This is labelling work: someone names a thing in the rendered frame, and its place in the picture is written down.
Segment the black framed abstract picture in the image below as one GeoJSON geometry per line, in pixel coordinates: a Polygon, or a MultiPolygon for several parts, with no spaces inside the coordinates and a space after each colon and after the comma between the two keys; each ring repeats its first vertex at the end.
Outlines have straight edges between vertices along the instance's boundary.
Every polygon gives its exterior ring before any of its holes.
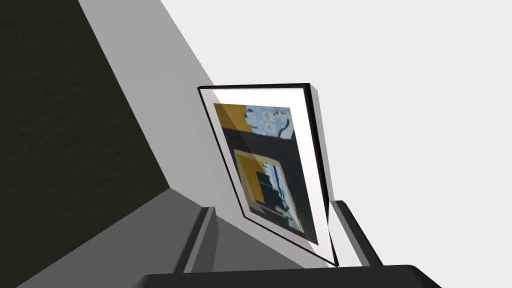
{"type": "Polygon", "coordinates": [[[337,267],[311,84],[197,90],[243,217],[337,267]]]}

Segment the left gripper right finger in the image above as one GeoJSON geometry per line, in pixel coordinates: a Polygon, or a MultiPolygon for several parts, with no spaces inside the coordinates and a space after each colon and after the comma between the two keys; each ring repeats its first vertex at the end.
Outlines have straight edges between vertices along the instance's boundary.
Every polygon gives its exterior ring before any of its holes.
{"type": "Polygon", "coordinates": [[[344,201],[333,200],[329,203],[328,228],[339,267],[383,265],[344,201]]]}

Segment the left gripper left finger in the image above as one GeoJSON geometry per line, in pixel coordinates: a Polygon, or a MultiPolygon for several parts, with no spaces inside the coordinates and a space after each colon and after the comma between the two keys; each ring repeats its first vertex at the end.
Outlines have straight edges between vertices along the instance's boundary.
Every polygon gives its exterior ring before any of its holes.
{"type": "Polygon", "coordinates": [[[173,273],[210,273],[214,269],[219,227],[214,207],[202,207],[173,273]]]}

